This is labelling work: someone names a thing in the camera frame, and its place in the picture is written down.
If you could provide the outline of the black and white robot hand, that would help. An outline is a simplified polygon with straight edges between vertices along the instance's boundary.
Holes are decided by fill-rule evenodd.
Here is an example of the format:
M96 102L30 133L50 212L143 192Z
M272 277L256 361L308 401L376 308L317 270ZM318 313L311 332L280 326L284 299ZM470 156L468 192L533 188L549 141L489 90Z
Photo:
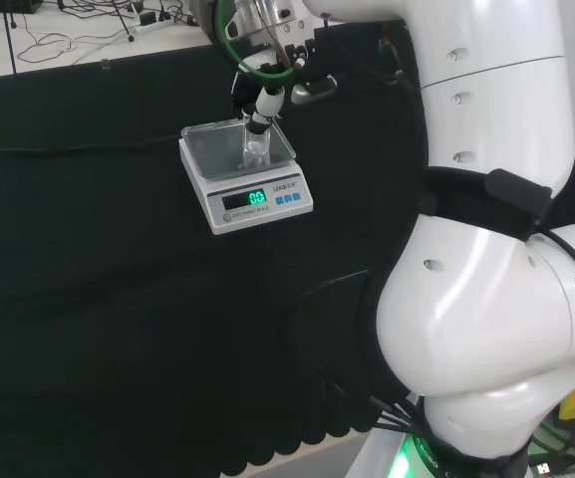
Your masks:
M291 105L324 99L337 88L334 76L322 69L314 39L288 45L270 42L236 61L231 100L250 132L260 134L282 119Z

